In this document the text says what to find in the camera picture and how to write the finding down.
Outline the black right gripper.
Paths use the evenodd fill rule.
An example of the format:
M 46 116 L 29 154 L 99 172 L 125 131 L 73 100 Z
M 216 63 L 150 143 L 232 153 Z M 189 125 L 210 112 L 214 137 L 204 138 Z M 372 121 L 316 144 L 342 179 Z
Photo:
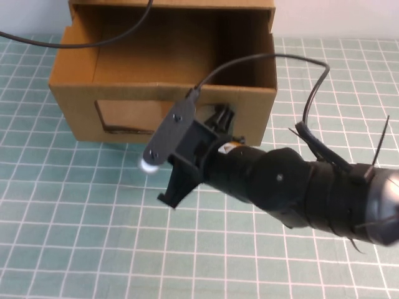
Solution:
M 227 104 L 217 104 L 212 109 L 204 123 L 195 120 L 188 127 L 168 156 L 173 169 L 166 191 L 157 199 L 173 209 L 205 181 L 206 160 L 226 136 L 232 136 L 234 110 Z

